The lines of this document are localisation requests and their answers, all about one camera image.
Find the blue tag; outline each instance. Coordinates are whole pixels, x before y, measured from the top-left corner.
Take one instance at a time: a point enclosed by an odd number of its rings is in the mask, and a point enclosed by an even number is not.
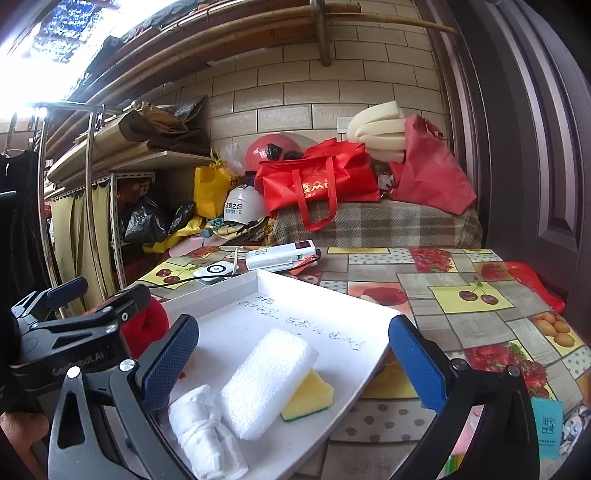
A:
[[[534,397],[535,427],[538,431],[540,458],[558,458],[558,447],[562,433],[562,402]]]

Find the red cloth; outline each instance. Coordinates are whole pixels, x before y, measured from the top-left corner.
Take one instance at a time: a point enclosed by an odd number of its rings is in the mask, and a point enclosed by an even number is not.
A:
[[[443,134],[429,120],[412,115],[404,122],[404,164],[391,162],[392,200],[418,203],[461,215],[476,194],[470,181],[443,141]]]
[[[325,140],[304,153],[301,160],[262,161],[255,188],[270,212],[297,205],[310,231],[326,226],[336,215],[337,202],[379,202],[378,183],[363,144]],[[310,222],[308,200],[329,201],[329,216]]]
[[[564,302],[554,297],[544,288],[536,272],[528,265],[519,262],[504,262],[505,268],[515,279],[530,290],[536,292],[557,313],[564,312]]]
[[[160,340],[168,332],[168,315],[154,297],[150,297],[148,308],[127,320],[121,331],[131,351],[131,356],[138,359],[152,342]]]

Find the yellow bag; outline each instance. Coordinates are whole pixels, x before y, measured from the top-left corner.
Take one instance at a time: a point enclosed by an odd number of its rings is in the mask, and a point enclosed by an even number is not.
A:
[[[223,214],[228,192],[238,185],[238,178],[226,169],[213,150],[211,156],[215,159],[215,163],[207,167],[195,168],[193,189],[195,215],[209,219]]]
[[[201,226],[203,224],[203,221],[203,217],[193,217],[189,220],[187,226],[181,228],[180,230],[177,230],[174,233],[171,233],[161,242],[156,242],[153,245],[142,245],[142,249],[147,254],[163,254],[169,248],[172,248],[175,245],[177,245],[177,243],[179,243],[183,239],[183,237],[201,233]]]

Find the white helmet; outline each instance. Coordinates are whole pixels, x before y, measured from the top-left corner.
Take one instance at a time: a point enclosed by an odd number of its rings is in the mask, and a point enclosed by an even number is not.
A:
[[[263,196],[251,185],[240,185],[233,189],[223,210],[225,221],[245,225],[268,215]]]

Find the clamp screw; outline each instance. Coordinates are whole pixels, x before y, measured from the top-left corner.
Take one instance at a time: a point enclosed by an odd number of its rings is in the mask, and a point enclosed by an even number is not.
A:
[[[119,364],[119,370],[121,370],[122,372],[129,372],[129,370],[131,370],[133,367],[135,367],[135,362],[131,358],[123,360]]]
[[[518,377],[521,375],[521,370],[519,370],[519,367],[516,367],[515,365],[509,365],[509,367],[507,367],[507,371],[512,377]]]
[[[452,368],[459,372],[462,372],[468,368],[468,364],[465,360],[461,358],[454,358],[452,359]]]
[[[68,378],[76,378],[80,375],[80,367],[70,367],[66,375]]]

